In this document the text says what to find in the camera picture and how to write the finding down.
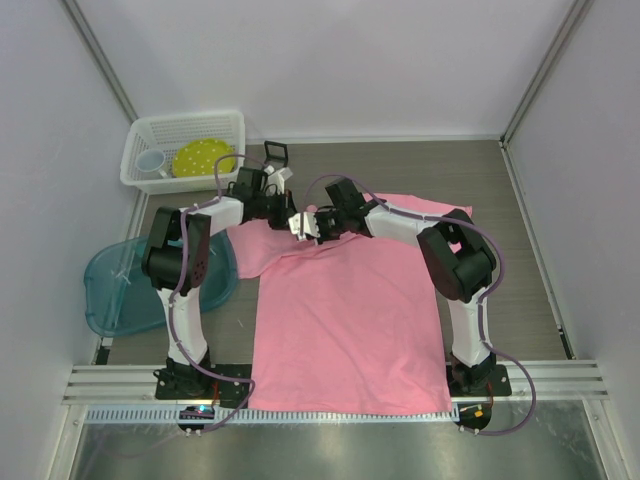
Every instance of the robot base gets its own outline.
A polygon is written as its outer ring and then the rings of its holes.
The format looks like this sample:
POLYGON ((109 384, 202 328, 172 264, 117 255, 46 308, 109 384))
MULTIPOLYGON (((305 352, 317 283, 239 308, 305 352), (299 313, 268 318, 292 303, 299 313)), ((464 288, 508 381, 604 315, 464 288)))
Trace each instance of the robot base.
POLYGON ((451 365, 447 366, 447 381, 452 397, 492 397, 490 403, 458 402, 460 421, 456 423, 473 430, 489 425, 493 397, 508 397, 512 393, 507 367, 497 365, 493 354, 474 367, 467 367, 452 355, 451 365))
MULTIPOLYGON (((225 377, 251 378, 251 365, 216 365, 212 368, 208 350, 200 366, 225 377)), ((157 400, 215 400, 214 396, 217 396, 221 407, 236 408, 249 393, 247 383, 219 382, 191 365, 176 363, 170 358, 167 358, 167 367, 156 370, 153 375, 158 379, 157 400)))

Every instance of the white cup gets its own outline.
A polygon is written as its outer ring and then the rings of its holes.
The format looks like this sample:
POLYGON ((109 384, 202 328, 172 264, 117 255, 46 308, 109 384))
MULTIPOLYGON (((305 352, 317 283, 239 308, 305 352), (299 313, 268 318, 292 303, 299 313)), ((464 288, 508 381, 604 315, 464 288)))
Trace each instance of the white cup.
POLYGON ((136 157, 136 168, 142 173, 157 173, 162 178, 171 178, 166 169, 166 157, 162 150, 145 150, 136 157))

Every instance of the yellow plate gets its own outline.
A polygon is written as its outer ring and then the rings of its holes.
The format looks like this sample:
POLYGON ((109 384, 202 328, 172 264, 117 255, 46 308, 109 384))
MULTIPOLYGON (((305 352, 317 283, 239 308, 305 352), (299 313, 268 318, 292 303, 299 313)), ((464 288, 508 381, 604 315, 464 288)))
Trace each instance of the yellow plate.
MULTIPOLYGON (((200 177, 213 175, 215 161, 223 155, 233 153, 233 147, 224 140, 203 138, 182 147, 173 157, 175 177, 200 177)), ((235 158, 225 158, 218 164, 218 173, 229 173, 236 164, 235 158)))

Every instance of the gray floor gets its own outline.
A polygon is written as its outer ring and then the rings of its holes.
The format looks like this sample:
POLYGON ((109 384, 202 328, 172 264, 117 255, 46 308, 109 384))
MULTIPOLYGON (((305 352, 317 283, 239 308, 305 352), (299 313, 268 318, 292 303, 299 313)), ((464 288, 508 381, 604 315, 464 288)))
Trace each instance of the gray floor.
MULTIPOLYGON (((262 157, 263 149, 252 146, 248 153, 262 157)), ((493 234, 507 261, 505 281, 489 299, 494 345, 524 360, 566 358, 497 142, 291 145, 289 155, 294 171, 289 188, 298 204, 306 186, 317 176, 346 173, 376 192, 471 205, 474 222, 493 234)), ((211 197, 211 192, 150 197, 142 233, 148 233, 159 206, 185 206, 211 197)), ((328 203, 321 185, 311 202, 328 203)), ((214 362, 251 362, 257 294, 257 279, 242 280, 223 307, 203 315, 214 362)), ((444 344, 449 351, 452 333, 442 298, 439 307, 444 344)), ((164 329, 117 338, 109 363, 164 363, 167 346, 164 329)))

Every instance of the metal plate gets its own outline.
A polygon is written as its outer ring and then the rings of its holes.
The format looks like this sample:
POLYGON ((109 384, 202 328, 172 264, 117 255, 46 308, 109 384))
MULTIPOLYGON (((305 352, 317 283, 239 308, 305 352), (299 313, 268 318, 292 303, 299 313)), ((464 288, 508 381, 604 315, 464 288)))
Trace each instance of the metal plate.
MULTIPOLYGON (((560 360, 523 362, 533 377, 541 400, 608 398, 596 362, 560 360)), ((513 395, 498 397, 496 402, 529 401, 529 384, 518 367, 504 363, 513 395)), ((162 366, 75 366, 69 378, 63 404, 66 405, 131 405, 162 403, 154 398, 156 378, 153 371, 162 366)), ((453 401, 483 401, 485 397, 454 398, 453 401)), ((164 403, 193 404, 197 400, 172 400, 164 403)))
MULTIPOLYGON (((511 426, 526 410, 522 402, 496 404, 490 428, 511 426)), ((202 437, 176 437, 131 460, 95 448, 104 441, 112 453, 143 452, 176 430, 169 425, 85 426, 71 478, 606 478, 580 401, 540 402, 529 425, 498 438, 460 433, 444 423, 237 425, 202 437)))

